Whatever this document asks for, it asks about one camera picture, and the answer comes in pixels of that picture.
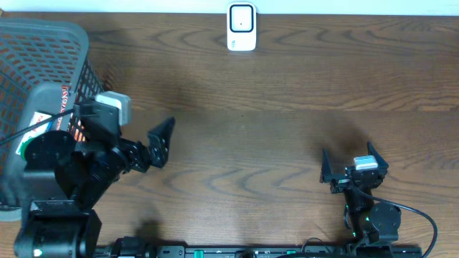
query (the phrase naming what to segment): wooden table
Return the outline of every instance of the wooden table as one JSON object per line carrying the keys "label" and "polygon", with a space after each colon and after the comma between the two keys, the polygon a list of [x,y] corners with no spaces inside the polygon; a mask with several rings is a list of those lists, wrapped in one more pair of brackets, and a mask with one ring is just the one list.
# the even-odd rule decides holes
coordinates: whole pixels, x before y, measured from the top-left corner
{"label": "wooden table", "polygon": [[[177,119],[168,165],[95,206],[100,244],[350,239],[343,195],[318,182],[321,149],[351,164],[371,140],[390,164],[374,195],[436,220],[431,257],[459,256],[459,18],[259,15],[257,49],[235,53],[220,14],[4,16],[81,25],[100,78],[132,98],[125,137]],[[0,257],[18,230],[0,223]],[[399,235],[425,250],[432,227],[403,211]]]}

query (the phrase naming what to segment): red label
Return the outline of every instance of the red label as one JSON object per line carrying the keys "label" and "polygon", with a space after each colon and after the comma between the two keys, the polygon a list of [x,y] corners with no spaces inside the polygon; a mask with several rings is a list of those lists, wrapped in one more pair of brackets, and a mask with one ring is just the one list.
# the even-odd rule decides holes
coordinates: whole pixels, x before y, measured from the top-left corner
{"label": "red label", "polygon": [[[67,101],[69,99],[69,86],[62,86],[62,100],[60,103],[60,113],[65,111],[65,107],[67,107]],[[62,117],[57,119],[57,127],[56,130],[60,129],[60,124],[62,123]]]}

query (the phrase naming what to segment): basket mesh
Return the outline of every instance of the basket mesh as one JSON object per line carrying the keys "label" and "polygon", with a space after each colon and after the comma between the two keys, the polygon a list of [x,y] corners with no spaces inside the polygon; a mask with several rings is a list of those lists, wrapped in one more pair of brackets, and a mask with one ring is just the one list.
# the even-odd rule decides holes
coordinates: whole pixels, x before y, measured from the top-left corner
{"label": "basket mesh", "polygon": [[[75,102],[103,91],[87,60],[87,47],[86,34],[74,24],[0,20],[0,138],[21,129],[18,125],[29,93],[42,83],[69,87],[76,94]],[[82,128],[75,116],[68,130],[82,140]],[[0,175],[10,147],[11,143],[0,146]]]}

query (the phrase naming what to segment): wall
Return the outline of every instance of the wall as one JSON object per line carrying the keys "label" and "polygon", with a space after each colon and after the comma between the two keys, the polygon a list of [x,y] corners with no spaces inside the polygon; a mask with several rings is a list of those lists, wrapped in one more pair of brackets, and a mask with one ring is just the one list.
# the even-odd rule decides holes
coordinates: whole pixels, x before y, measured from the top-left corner
{"label": "wall", "polygon": [[[228,0],[2,0],[5,11],[225,13]],[[459,0],[253,0],[261,14],[459,15]]]}

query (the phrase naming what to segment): white wall outlet device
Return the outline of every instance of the white wall outlet device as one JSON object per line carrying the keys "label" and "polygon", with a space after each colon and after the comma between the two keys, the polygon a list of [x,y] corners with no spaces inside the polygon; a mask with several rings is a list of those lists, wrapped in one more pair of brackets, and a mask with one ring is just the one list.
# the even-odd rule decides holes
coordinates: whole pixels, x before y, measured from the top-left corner
{"label": "white wall outlet device", "polygon": [[249,2],[236,2],[227,10],[228,49],[250,51],[257,43],[257,9]]}

